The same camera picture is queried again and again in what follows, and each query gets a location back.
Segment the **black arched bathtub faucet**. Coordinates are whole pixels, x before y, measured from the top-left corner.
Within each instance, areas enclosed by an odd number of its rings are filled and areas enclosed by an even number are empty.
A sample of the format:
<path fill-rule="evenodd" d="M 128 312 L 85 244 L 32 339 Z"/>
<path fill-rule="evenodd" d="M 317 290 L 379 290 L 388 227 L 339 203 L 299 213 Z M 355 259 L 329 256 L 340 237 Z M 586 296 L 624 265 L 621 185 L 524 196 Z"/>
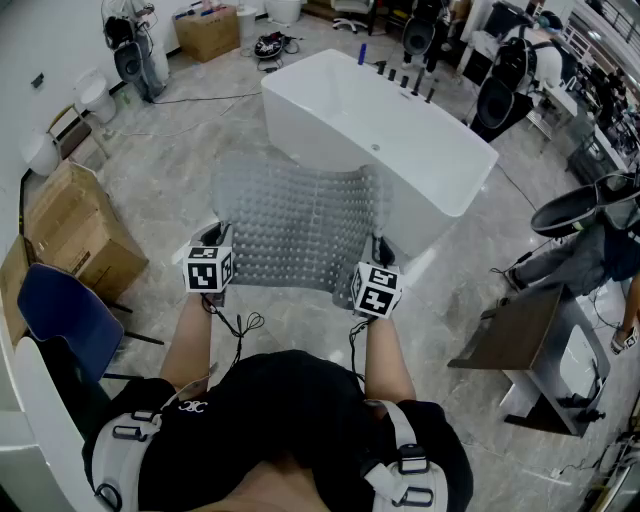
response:
<path fill-rule="evenodd" d="M 425 68 L 421 68 L 416 77 L 413 88 L 411 89 L 411 97 L 420 99 L 430 104 L 435 95 L 438 85 L 438 79 L 432 76 L 431 72 L 427 72 Z"/>

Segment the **white ceramic basin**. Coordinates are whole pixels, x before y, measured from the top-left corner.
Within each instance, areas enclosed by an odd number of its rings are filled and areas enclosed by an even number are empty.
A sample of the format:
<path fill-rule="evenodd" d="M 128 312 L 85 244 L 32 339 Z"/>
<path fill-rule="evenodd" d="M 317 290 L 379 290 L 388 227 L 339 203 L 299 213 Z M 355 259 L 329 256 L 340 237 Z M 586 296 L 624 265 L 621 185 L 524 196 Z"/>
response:
<path fill-rule="evenodd" d="M 57 168 L 59 155 L 51 136 L 30 131 L 20 142 L 20 152 L 27 167 L 40 176 L 49 176 Z"/>

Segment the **grey bubble bath mat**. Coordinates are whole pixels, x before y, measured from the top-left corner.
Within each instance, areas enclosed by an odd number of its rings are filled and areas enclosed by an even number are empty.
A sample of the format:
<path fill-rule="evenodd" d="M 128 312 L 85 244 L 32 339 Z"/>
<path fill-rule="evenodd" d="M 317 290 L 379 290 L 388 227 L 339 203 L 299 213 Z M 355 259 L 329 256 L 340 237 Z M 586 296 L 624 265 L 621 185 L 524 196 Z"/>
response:
<path fill-rule="evenodd" d="M 374 165 L 334 172 L 229 153 L 211 207 L 229 225 L 234 285 L 327 292 L 353 306 L 355 266 L 387 223 L 393 186 Z"/>

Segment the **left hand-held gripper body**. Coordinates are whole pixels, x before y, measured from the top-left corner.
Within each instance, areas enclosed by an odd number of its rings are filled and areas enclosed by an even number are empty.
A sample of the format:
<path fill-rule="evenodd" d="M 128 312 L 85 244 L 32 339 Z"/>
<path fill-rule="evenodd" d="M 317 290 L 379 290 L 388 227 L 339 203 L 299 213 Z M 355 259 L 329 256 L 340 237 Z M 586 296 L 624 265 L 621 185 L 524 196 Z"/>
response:
<path fill-rule="evenodd" d="M 223 247 L 222 243 L 219 246 L 203 246 L 199 242 L 202 230 L 192 237 L 183 251 L 186 291 L 200 293 L 214 306 L 223 306 L 226 288 L 235 273 L 233 247 Z"/>

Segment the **person's left forearm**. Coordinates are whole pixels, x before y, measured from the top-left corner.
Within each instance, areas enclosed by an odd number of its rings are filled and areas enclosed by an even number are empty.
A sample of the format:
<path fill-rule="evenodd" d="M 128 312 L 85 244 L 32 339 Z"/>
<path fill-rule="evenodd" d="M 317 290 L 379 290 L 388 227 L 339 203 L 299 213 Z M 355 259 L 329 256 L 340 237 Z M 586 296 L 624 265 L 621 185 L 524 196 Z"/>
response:
<path fill-rule="evenodd" d="M 181 400 L 204 399 L 209 394 L 210 369 L 216 366 L 222 338 L 212 331 L 212 315 L 202 304 L 199 294 L 190 293 L 161 366 L 159 377 L 175 391 L 191 384 L 180 393 Z"/>

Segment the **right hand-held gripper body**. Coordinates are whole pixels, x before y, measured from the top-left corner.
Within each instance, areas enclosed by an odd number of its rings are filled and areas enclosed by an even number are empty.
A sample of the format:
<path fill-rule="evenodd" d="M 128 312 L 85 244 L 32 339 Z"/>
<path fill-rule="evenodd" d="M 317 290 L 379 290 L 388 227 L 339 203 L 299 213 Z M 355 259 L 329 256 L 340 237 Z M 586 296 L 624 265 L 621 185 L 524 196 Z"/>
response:
<path fill-rule="evenodd" d="M 397 267 L 359 262 L 350 287 L 352 308 L 361 316 L 388 319 L 402 297 L 403 285 L 404 276 Z"/>

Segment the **person's right forearm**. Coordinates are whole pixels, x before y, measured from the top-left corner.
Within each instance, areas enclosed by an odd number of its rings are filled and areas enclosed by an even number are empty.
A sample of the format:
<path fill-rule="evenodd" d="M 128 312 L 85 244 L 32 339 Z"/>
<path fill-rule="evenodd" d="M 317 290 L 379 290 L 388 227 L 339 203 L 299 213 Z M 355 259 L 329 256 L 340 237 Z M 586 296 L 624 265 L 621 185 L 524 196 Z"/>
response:
<path fill-rule="evenodd" d="M 391 319 L 378 318 L 367 327 L 364 379 L 367 399 L 393 403 L 416 399 L 416 391 Z"/>

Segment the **large brown cardboard box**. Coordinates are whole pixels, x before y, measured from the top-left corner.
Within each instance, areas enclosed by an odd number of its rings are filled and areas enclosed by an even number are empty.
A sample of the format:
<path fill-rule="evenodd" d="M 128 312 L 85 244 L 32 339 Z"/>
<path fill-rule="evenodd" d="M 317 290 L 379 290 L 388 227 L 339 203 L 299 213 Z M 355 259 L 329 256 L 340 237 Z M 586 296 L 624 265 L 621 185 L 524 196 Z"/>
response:
<path fill-rule="evenodd" d="M 148 264 L 95 174 L 69 160 L 46 179 L 26 215 L 37 259 L 116 302 Z"/>

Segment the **brown table with metal legs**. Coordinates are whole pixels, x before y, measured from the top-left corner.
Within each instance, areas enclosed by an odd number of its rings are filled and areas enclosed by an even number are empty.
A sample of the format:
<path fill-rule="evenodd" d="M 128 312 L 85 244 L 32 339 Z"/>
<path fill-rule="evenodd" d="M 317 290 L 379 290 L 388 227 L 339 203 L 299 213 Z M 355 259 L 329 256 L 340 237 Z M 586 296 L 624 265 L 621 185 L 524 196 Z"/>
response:
<path fill-rule="evenodd" d="M 611 365 L 577 300 L 563 286 L 486 310 L 450 368 L 496 370 L 512 382 L 504 422 L 583 437 L 598 410 Z"/>

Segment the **wooden stool frame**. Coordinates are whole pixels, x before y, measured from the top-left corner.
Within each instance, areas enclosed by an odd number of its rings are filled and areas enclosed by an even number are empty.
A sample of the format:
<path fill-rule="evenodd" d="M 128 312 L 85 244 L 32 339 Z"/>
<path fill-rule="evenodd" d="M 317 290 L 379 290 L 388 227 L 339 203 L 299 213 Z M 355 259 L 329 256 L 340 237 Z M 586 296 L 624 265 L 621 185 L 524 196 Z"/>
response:
<path fill-rule="evenodd" d="M 55 126 L 62 120 L 62 118 L 72 112 L 74 120 L 70 124 L 63 128 L 62 131 L 56 135 L 54 133 Z M 106 151 L 105 146 L 99 139 L 99 137 L 93 132 L 91 125 L 85 119 L 85 117 L 78 111 L 74 104 L 70 104 L 63 108 L 51 121 L 47 129 L 47 134 L 51 136 L 53 145 L 57 151 L 59 161 L 62 162 L 68 159 L 76 148 L 88 137 L 90 137 L 99 150 L 102 152 L 106 159 L 109 158 L 109 154 Z"/>

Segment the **blue plastic chair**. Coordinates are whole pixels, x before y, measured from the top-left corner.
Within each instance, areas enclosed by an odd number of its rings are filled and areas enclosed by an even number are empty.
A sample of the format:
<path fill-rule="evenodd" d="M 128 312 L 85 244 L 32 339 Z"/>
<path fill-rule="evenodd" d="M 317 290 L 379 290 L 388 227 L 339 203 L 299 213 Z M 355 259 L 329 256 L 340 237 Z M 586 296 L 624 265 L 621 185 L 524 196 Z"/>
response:
<path fill-rule="evenodd" d="M 111 376 L 107 368 L 123 338 L 164 344 L 125 330 L 93 290 L 72 274 L 46 264 L 29 266 L 17 305 L 37 341 L 64 339 L 80 368 L 95 382 Z"/>

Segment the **flat brown cardboard sheet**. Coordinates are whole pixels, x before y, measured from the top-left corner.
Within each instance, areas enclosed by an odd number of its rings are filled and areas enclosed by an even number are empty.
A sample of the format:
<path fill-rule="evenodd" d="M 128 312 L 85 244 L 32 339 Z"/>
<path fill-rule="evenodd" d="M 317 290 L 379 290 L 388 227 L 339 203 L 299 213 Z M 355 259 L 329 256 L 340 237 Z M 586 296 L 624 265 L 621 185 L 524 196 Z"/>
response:
<path fill-rule="evenodd" d="M 34 251 L 29 240 L 18 234 L 0 266 L 0 296 L 11 344 L 16 346 L 27 331 L 27 324 L 18 307 L 17 299 L 29 266 L 34 262 Z"/>

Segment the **white office chair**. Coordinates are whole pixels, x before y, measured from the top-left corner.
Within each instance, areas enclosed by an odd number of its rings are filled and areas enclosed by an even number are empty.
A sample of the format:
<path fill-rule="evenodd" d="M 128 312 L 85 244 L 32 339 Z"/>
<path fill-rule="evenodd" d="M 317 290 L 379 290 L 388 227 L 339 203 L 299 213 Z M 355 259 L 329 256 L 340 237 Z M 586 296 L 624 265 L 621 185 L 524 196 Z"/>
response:
<path fill-rule="evenodd" d="M 330 0 L 331 8 L 338 14 L 332 21 L 332 28 L 349 27 L 354 34 L 359 28 L 367 30 L 369 35 L 373 32 L 372 13 L 377 0 Z"/>

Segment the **open brown cardboard box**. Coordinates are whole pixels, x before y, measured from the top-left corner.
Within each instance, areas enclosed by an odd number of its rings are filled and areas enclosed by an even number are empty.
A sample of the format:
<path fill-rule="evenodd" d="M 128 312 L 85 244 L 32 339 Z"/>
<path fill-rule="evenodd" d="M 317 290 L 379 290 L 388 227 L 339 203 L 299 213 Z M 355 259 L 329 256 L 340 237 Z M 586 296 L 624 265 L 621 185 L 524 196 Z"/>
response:
<path fill-rule="evenodd" d="M 213 10 L 191 7 L 173 16 L 181 50 L 198 62 L 208 62 L 240 47 L 239 22 L 234 6 Z"/>

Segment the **person's torso in black shirt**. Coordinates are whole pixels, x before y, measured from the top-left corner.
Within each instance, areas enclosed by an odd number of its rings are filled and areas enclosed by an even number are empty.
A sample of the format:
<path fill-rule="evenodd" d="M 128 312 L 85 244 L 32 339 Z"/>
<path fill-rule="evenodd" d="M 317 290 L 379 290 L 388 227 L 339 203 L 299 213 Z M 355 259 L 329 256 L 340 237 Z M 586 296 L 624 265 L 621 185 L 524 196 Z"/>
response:
<path fill-rule="evenodd" d="M 365 466 L 398 455 L 390 420 L 375 416 L 356 377 L 299 350 L 246 358 L 188 400 L 176 399 L 164 379 L 132 381 L 103 420 L 138 411 L 162 419 L 141 462 L 144 511 L 214 504 L 258 464 L 290 455 L 311 472 L 330 512 L 370 512 L 374 492 Z"/>

